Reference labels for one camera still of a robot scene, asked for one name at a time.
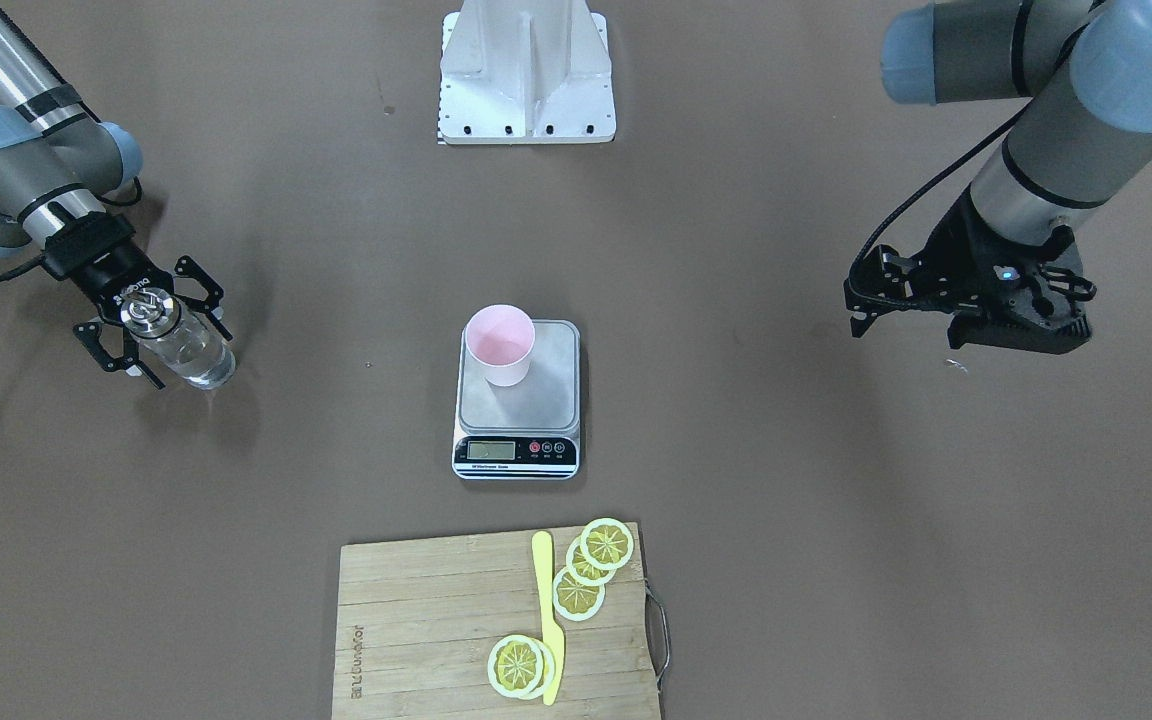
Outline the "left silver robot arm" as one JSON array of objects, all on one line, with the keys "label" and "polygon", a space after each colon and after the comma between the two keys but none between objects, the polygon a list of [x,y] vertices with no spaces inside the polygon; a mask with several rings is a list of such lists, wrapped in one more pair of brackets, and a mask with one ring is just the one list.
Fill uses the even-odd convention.
[{"label": "left silver robot arm", "polygon": [[952,316],[952,348],[1068,354],[1092,338],[1075,233],[1152,161],[1152,1],[945,1],[884,33],[901,104],[1023,97],[922,251],[870,236],[847,272],[854,338],[879,316]]}]

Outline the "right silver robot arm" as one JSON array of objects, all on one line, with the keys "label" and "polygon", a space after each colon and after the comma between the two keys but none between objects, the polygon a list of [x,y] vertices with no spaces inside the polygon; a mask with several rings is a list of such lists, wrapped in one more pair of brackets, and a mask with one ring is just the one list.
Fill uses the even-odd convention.
[{"label": "right silver robot arm", "polygon": [[236,372],[221,287],[192,258],[161,270],[134,241],[115,194],[141,192],[131,132],[94,118],[0,8],[0,258],[37,247],[40,266],[94,306],[74,327],[105,372],[154,377],[142,353],[198,389]]}]

